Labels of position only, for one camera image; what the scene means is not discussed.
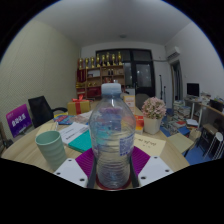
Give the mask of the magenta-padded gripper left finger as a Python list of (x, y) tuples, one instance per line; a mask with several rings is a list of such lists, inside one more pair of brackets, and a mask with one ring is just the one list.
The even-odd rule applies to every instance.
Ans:
[(96, 180), (96, 164), (92, 150), (87, 150), (76, 159), (66, 159), (54, 174), (78, 186), (92, 189)]

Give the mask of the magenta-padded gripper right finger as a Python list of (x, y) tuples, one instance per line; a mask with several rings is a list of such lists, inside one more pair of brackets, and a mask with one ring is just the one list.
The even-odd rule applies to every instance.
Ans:
[(173, 173), (159, 157), (150, 156), (135, 147), (131, 156), (131, 182), (134, 188), (143, 187)]

